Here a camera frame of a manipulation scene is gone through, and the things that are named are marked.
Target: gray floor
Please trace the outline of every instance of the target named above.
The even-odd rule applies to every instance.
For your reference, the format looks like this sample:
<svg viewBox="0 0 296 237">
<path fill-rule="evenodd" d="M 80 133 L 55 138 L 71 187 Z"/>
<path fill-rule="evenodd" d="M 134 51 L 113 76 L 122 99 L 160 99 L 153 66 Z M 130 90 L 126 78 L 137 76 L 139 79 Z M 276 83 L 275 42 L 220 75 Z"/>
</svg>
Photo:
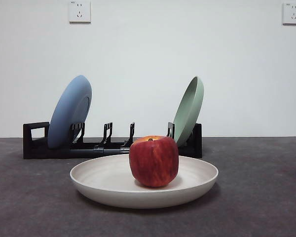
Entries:
<svg viewBox="0 0 296 237">
<path fill-rule="evenodd" d="M 220 172 L 203 197 L 132 210 L 76 191 L 85 159 L 23 160 L 22 139 L 0 139 L 0 237 L 296 237 L 296 137 L 203 138 L 203 159 Z"/>
</svg>

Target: electrical outlet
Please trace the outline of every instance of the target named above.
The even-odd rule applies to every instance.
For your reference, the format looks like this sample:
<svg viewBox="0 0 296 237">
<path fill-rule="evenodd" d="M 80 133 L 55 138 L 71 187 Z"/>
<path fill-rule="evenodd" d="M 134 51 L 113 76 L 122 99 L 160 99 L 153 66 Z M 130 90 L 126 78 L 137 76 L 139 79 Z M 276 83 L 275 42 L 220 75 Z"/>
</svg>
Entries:
<svg viewBox="0 0 296 237">
<path fill-rule="evenodd" d="M 91 2 L 70 1 L 69 2 L 70 23 L 91 23 Z"/>
<path fill-rule="evenodd" d="M 283 3 L 283 25 L 296 25 L 296 2 Z"/>
</svg>

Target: blue plate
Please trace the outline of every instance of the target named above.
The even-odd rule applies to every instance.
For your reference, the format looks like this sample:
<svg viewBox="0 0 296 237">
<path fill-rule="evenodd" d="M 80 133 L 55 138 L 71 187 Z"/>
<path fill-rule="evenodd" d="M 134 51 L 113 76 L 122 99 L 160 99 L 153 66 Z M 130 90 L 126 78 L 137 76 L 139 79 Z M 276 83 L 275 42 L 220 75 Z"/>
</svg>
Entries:
<svg viewBox="0 0 296 237">
<path fill-rule="evenodd" d="M 73 123 L 85 122 L 91 105 L 92 89 L 84 76 L 74 78 L 61 95 L 48 130 L 48 147 L 50 149 L 72 142 L 70 126 Z"/>
</svg>

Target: plate rim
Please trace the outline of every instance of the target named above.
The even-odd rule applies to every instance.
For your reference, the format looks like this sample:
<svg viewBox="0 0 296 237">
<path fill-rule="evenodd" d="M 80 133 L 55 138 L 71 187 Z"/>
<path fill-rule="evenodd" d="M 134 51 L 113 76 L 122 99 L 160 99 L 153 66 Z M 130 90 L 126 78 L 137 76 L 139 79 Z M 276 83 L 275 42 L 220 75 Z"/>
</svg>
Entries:
<svg viewBox="0 0 296 237">
<path fill-rule="evenodd" d="M 82 182 L 76 180 L 74 177 L 73 177 L 73 174 L 72 172 L 77 169 L 78 166 L 82 165 L 82 164 L 85 164 L 87 162 L 92 162 L 94 160 L 98 160 L 98 159 L 104 159 L 104 158 L 109 158 L 109 157 L 117 157 L 117 156 L 128 156 L 129 154 L 119 154 L 119 155 L 111 155 L 111 156 L 105 156 L 105 157 L 99 157 L 99 158 L 94 158 L 94 159 L 90 159 L 90 160 L 86 160 L 86 161 L 83 161 L 77 165 L 75 165 L 71 170 L 70 170 L 70 178 L 71 180 L 74 182 L 74 183 L 77 183 L 81 186 L 84 186 L 86 188 L 90 188 L 90 189 L 95 189 L 95 190 L 100 190 L 100 191 L 105 191 L 105 192 L 114 192 L 114 193 L 127 193 L 127 194 L 150 194 L 150 193 L 165 193 L 165 192 L 181 192 L 182 190 L 189 190 L 189 189 L 194 189 L 194 188 L 197 188 L 197 187 L 200 187 L 202 185 L 205 185 L 205 184 L 208 184 L 208 183 L 211 183 L 213 180 L 216 180 L 217 177 L 218 177 L 218 174 L 219 174 L 219 170 L 217 169 L 216 166 L 214 166 L 213 164 L 207 162 L 207 161 L 204 161 L 204 160 L 201 160 L 201 159 L 197 159 L 197 158 L 192 158 L 192 157 L 186 157 L 186 156 L 179 156 L 179 158 L 187 158 L 187 159 L 191 159 L 191 160 L 197 160 L 197 162 L 203 162 L 211 167 L 214 168 L 214 170 L 216 171 L 214 177 L 210 178 L 209 180 L 206 180 L 206 182 L 203 182 L 199 185 L 196 185 L 196 186 L 193 186 L 193 187 L 188 187 L 188 188 L 183 188 L 183 189 L 167 189 L 167 190 L 158 190 L 157 188 L 150 188 L 150 187 L 146 187 L 147 189 L 151 189 L 151 190 L 142 190 L 142 191 L 120 191 L 120 190 L 112 190 L 112 189 L 100 189 L 100 188 L 95 188 L 95 187 L 91 187 L 91 186 L 88 186 L 86 184 L 83 184 Z"/>
</svg>

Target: light blue dish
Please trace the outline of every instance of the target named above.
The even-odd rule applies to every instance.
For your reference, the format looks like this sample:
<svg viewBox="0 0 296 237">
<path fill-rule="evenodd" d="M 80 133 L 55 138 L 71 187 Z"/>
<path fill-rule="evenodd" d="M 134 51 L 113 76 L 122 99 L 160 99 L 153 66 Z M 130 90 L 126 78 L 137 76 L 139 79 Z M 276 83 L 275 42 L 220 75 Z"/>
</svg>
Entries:
<svg viewBox="0 0 296 237">
<path fill-rule="evenodd" d="M 185 144 L 196 124 L 204 97 L 204 85 L 194 77 L 188 85 L 174 118 L 174 140 L 178 147 Z"/>
<path fill-rule="evenodd" d="M 61 95 L 50 121 L 47 143 L 50 149 L 72 142 L 70 126 L 85 122 L 91 105 L 92 89 L 88 79 L 82 75 L 74 78 Z"/>
</svg>

